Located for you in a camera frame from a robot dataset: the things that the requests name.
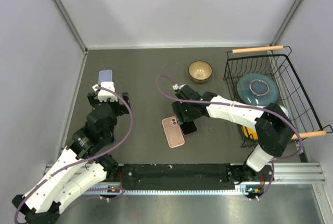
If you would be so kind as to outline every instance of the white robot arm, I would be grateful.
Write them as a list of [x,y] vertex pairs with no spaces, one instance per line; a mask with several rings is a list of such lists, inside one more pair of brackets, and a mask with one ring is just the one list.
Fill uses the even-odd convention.
[[[99,82],[102,87],[114,91],[112,72],[111,76],[110,72],[110,70],[101,71],[100,75],[107,77],[108,81]],[[70,180],[71,177],[86,162],[70,166],[55,176],[51,176],[66,165],[95,156],[101,148],[114,142],[113,130],[117,124],[117,117],[127,114],[128,110],[119,103],[114,94],[97,90],[96,86],[98,85],[93,86],[95,92],[87,95],[92,111],[87,116],[85,126],[74,133],[56,163],[37,185],[44,180],[46,182],[26,200],[20,210],[29,224],[55,223],[67,206],[87,189],[106,178],[114,179],[116,177],[118,164],[108,154],[96,157],[94,164],[89,169],[72,180]],[[123,99],[129,105],[127,94],[123,94]],[[14,206],[17,208],[33,189],[24,195],[16,195],[12,200]]]
[[[176,88],[176,96],[183,100],[222,102],[229,105],[174,102],[172,107],[181,126],[201,116],[207,116],[221,118],[256,130],[259,136],[258,145],[246,160],[246,165],[255,172],[259,172],[274,157],[282,156],[293,135],[293,131],[277,117],[263,113],[261,110],[235,107],[235,105],[245,106],[245,104],[230,101],[214,93],[204,93],[201,96],[188,85],[183,85]],[[279,105],[270,104],[267,108],[288,119],[286,109],[282,109]]]

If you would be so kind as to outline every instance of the wooden handle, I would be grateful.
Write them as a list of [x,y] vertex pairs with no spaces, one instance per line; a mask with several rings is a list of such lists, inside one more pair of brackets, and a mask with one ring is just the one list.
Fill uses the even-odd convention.
[[242,54],[245,52],[254,52],[254,51],[272,51],[272,50],[279,50],[279,49],[283,49],[283,46],[264,46],[264,47],[234,49],[233,54]]
[[[321,131],[314,131],[314,132],[305,132],[305,133],[300,133],[301,138],[307,138],[307,137],[321,137],[326,135],[326,131],[321,130]],[[297,139],[297,136],[294,134],[291,139]]]

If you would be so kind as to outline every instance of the floor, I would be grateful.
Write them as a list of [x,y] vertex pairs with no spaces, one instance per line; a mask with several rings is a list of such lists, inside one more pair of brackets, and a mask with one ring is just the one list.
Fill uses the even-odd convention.
[[[185,144],[170,149],[161,125],[172,116],[172,101],[163,97],[155,87],[159,74],[172,76],[178,84],[188,84],[199,93],[211,91],[230,98],[223,81],[226,52],[231,48],[169,48],[89,51],[75,102],[68,140],[82,127],[91,106],[86,98],[98,82],[100,70],[113,71],[116,92],[130,94],[134,115],[133,132],[128,140],[113,151],[119,163],[243,163],[251,152],[241,148],[242,140],[233,123],[202,117],[196,120],[197,132],[185,137]],[[204,84],[190,80],[187,69],[191,62],[207,61],[213,67],[211,79]],[[171,84],[161,80],[164,91],[174,96]],[[129,128],[129,116],[118,118],[114,134],[121,139]],[[290,144],[285,155],[296,151]],[[299,158],[282,160],[299,162]]]
[[241,195],[123,196],[110,203],[83,196],[73,206],[57,224],[324,224],[311,185],[273,185],[259,202]]

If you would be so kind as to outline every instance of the pink smartphone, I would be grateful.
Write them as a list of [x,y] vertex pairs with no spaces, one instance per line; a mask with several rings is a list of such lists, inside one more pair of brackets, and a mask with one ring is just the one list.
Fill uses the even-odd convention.
[[176,148],[185,143],[181,127],[175,116],[163,119],[162,125],[170,148]]

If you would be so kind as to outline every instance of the gray wall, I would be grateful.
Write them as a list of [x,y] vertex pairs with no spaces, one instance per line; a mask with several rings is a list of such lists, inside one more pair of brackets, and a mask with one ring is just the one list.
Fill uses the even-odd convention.
[[[292,47],[291,62],[324,125],[333,124],[333,0],[304,0],[279,44]],[[333,135],[305,141],[333,193]]]
[[60,145],[83,58],[52,0],[0,0],[0,216],[32,188]]
[[271,43],[294,0],[62,0],[89,47]]

